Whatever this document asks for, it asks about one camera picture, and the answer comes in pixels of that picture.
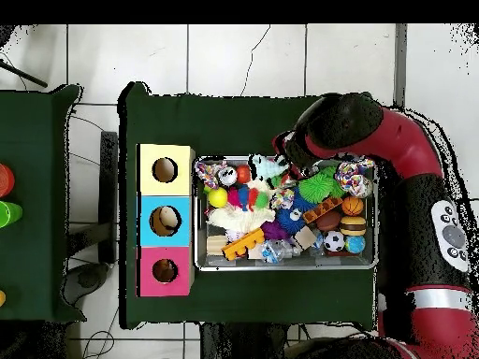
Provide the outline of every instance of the yellow ball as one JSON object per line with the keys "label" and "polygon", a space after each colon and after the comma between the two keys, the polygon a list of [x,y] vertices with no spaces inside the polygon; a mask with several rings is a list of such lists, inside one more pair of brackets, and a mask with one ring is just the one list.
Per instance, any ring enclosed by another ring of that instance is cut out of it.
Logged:
{"label": "yellow ball", "polygon": [[4,291],[0,291],[0,307],[2,307],[7,300],[7,296],[5,295]]}
{"label": "yellow ball", "polygon": [[228,192],[223,187],[219,187],[216,190],[211,190],[208,193],[208,201],[210,201],[210,204],[212,204],[215,208],[224,207],[226,202],[228,202]]}

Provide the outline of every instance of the pink cube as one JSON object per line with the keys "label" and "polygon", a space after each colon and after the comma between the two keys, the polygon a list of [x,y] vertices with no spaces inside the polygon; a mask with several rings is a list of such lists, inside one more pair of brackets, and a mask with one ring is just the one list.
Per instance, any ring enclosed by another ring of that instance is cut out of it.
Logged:
{"label": "pink cube", "polygon": [[[176,277],[171,282],[161,282],[153,274],[153,266],[162,259],[174,266]],[[195,277],[193,254],[190,247],[139,248],[139,296],[187,296]]]}

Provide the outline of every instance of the blue ball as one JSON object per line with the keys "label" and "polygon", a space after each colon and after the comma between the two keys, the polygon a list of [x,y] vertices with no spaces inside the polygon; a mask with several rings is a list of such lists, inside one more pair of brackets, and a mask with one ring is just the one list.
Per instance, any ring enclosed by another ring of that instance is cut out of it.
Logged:
{"label": "blue ball", "polygon": [[344,247],[350,253],[361,253],[366,248],[366,239],[363,236],[348,236]]}

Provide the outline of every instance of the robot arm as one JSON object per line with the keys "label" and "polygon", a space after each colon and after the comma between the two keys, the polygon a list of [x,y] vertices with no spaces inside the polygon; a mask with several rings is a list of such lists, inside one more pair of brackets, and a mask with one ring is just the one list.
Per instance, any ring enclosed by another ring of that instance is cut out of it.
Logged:
{"label": "robot arm", "polygon": [[[294,134],[277,136],[273,146],[299,165],[292,167],[299,179],[304,159],[340,152],[392,164],[400,181],[383,207],[391,212],[394,231],[380,233],[387,242],[381,245],[380,262],[392,262],[387,263],[386,299],[391,311],[402,313],[399,325],[409,330],[410,344],[391,344],[408,359],[479,359],[467,241],[440,160],[422,127],[366,94],[329,93],[303,113]],[[394,254],[387,254],[393,248]]]}

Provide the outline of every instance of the yellow cube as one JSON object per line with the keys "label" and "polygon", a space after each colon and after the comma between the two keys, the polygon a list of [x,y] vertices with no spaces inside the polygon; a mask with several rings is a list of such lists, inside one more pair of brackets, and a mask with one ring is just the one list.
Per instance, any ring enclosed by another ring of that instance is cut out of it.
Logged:
{"label": "yellow cube", "polygon": [[192,163],[195,152],[189,146],[138,146],[137,177],[139,176],[141,195],[192,194]]}

